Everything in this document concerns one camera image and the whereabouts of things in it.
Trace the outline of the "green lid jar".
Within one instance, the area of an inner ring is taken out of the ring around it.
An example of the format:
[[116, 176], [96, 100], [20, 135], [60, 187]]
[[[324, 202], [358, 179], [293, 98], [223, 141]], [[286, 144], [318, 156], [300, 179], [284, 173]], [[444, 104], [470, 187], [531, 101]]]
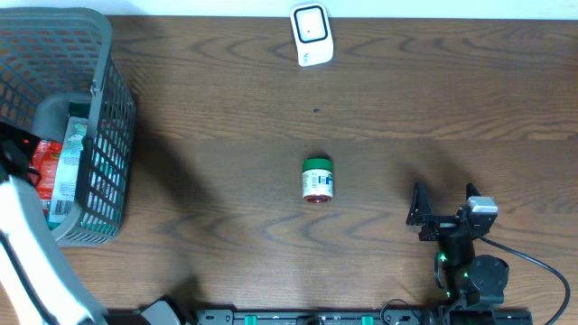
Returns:
[[333, 164], [325, 158], [303, 161], [303, 199], [311, 203], [325, 203], [333, 199]]

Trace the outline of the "pale green wipes pack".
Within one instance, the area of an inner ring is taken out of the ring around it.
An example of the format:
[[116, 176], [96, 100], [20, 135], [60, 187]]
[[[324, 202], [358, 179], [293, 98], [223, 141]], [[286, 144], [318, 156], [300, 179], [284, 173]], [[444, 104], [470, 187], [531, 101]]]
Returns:
[[58, 227], [64, 221], [74, 202], [79, 161], [83, 150], [82, 140], [87, 134], [87, 126], [86, 118], [72, 116], [68, 120], [51, 195], [48, 214], [50, 229]]

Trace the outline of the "red snack bag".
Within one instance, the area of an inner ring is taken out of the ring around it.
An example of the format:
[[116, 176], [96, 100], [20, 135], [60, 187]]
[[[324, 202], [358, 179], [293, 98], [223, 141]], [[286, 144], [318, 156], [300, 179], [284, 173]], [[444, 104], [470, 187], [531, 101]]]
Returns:
[[31, 162], [31, 167], [39, 173], [39, 175], [33, 173], [32, 177], [45, 216], [49, 214], [61, 150], [61, 143], [42, 140], [36, 147]]

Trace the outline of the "green 3M gloves package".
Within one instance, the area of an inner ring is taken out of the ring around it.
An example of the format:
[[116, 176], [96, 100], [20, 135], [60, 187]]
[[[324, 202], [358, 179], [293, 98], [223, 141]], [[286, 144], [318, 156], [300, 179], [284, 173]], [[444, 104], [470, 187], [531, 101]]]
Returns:
[[111, 236], [120, 229], [126, 202], [134, 107], [107, 100], [96, 113], [92, 105], [80, 103], [72, 104], [70, 112], [73, 117], [87, 119], [75, 190], [75, 202], [80, 205], [79, 226]]

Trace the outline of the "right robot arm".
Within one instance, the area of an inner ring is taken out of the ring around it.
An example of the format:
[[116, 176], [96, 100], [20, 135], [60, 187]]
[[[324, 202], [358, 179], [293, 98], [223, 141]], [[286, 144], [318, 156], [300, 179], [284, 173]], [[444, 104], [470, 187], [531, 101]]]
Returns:
[[408, 226], [419, 226], [421, 241], [438, 245], [434, 279], [444, 289], [448, 302], [426, 311], [423, 324], [496, 324], [495, 309], [504, 302], [508, 264], [493, 255], [477, 255], [474, 241], [489, 233], [498, 216], [494, 199], [482, 196], [471, 183], [466, 185], [466, 202], [453, 215], [436, 215], [425, 186], [417, 183]]

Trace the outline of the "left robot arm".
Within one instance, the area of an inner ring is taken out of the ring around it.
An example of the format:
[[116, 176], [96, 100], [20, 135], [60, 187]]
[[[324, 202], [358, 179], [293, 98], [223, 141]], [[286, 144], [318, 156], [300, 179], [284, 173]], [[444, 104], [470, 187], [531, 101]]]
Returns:
[[1, 284], [22, 324], [186, 324], [163, 297], [110, 311], [81, 283], [53, 238], [30, 175], [39, 138], [1, 124]]

